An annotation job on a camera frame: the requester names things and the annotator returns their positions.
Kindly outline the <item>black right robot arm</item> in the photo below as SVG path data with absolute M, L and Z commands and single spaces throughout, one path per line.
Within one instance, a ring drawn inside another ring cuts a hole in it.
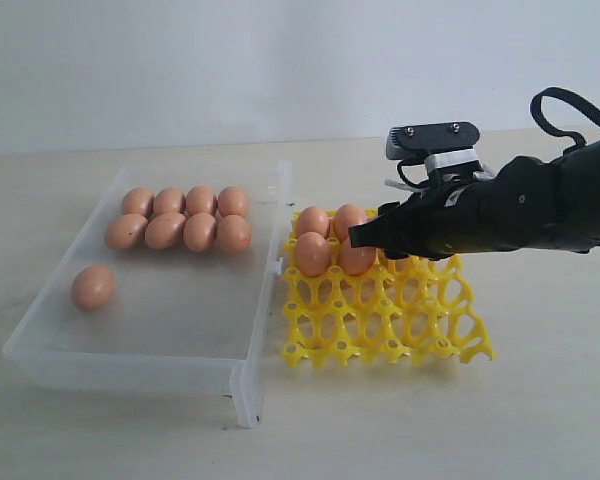
M 517 156 L 488 172 L 469 122 L 391 129 L 386 156 L 399 168 L 422 165 L 426 180 L 404 183 L 404 202 L 379 207 L 349 230 L 352 247 L 375 247 L 390 259 L 520 249 L 587 253 L 600 247 L 600 140 L 550 162 Z

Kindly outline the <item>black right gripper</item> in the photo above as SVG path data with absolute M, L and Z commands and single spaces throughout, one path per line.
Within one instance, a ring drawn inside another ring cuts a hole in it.
M 351 226 L 350 245 L 379 248 L 393 259 L 488 252 L 489 200 L 488 182 L 413 193 L 403 202 L 381 205 L 374 219 Z

